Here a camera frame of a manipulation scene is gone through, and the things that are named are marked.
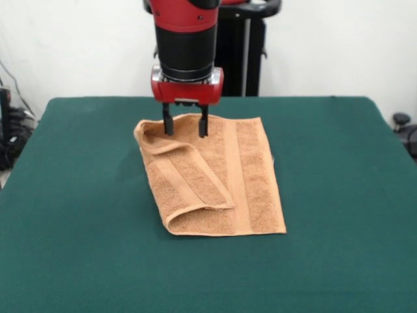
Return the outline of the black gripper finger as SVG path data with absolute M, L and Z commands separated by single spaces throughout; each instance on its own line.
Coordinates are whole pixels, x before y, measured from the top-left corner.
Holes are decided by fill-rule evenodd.
M 209 120 L 209 107 L 207 105 L 200 106 L 201 118 L 199 120 L 199 136 L 208 136 L 208 120 Z
M 162 104 L 162 114 L 164 122 L 164 132 L 168 136 L 173 135 L 173 118 L 169 111 L 169 103 L 164 102 Z

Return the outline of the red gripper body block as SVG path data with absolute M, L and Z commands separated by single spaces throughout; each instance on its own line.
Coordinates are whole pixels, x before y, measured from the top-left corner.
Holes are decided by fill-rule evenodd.
M 223 79 L 223 69 L 214 67 L 210 76 L 200 82 L 170 81 L 163 75 L 160 65 L 154 65 L 151 71 L 151 89 L 158 102 L 210 106 L 220 101 Z

